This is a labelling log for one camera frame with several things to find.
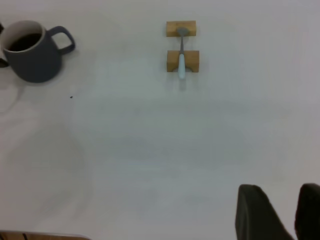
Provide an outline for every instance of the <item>dark liquid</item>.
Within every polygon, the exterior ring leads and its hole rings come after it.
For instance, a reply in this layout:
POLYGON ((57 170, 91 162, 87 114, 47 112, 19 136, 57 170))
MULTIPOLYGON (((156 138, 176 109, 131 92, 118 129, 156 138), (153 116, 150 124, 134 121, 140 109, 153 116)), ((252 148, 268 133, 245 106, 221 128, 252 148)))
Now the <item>dark liquid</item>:
POLYGON ((41 38, 40 33, 32 33, 26 36, 21 37, 15 41, 9 48, 9 51, 20 52, 26 49, 31 48, 35 45, 41 38))

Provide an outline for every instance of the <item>mug handle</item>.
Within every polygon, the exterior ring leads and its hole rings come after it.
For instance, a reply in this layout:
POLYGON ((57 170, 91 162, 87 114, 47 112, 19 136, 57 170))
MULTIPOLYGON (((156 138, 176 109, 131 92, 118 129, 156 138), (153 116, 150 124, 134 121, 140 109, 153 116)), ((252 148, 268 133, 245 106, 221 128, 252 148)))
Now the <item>mug handle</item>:
POLYGON ((50 37, 59 33, 63 33, 70 39, 71 45, 59 49, 59 52, 61 55, 69 54, 76 49, 76 42, 74 38, 72 37, 70 32, 67 29, 65 29, 63 26, 55 26, 54 28, 51 28, 47 32, 49 33, 50 37))

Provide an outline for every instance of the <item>white table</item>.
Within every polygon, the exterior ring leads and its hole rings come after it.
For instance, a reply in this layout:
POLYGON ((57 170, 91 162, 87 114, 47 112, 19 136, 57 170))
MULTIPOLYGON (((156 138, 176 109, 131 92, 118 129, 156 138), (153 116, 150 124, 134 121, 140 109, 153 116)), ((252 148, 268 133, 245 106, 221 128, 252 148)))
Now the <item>white table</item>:
POLYGON ((45 84, 0 69, 0 228, 235 240, 249 183, 294 234, 301 185, 320 183, 319 11, 317 0, 2 1, 5 26, 62 25, 77 51, 45 84), (185 86, 165 67, 175 20, 198 26, 185 49, 200 51, 200 70, 185 86))

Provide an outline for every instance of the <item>gray mug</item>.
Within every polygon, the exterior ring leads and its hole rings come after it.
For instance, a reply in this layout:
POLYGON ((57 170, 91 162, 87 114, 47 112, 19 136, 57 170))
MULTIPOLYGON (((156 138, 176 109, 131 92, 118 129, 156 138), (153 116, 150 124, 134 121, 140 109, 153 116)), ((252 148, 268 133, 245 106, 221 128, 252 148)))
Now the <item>gray mug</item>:
POLYGON ((76 48, 74 38, 63 26, 46 30, 36 21, 18 21, 0 35, 1 50, 13 71, 23 80, 43 83, 52 79, 62 67, 62 55, 76 48), (58 49, 53 35, 64 33, 71 45, 58 49))

